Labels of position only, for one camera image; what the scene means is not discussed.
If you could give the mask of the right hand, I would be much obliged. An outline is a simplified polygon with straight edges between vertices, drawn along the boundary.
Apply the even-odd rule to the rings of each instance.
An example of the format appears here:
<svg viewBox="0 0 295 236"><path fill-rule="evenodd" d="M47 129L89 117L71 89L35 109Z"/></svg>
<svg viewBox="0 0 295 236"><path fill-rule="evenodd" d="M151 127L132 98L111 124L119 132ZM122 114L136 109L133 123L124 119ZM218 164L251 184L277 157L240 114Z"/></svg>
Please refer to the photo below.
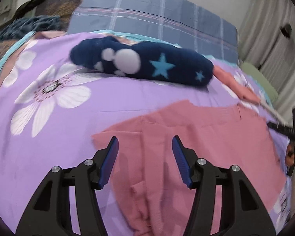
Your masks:
<svg viewBox="0 0 295 236"><path fill-rule="evenodd" d="M294 146L295 146L294 142L290 142L289 145L287 146L285 163L288 167L294 164L294 158L295 158Z"/></svg>

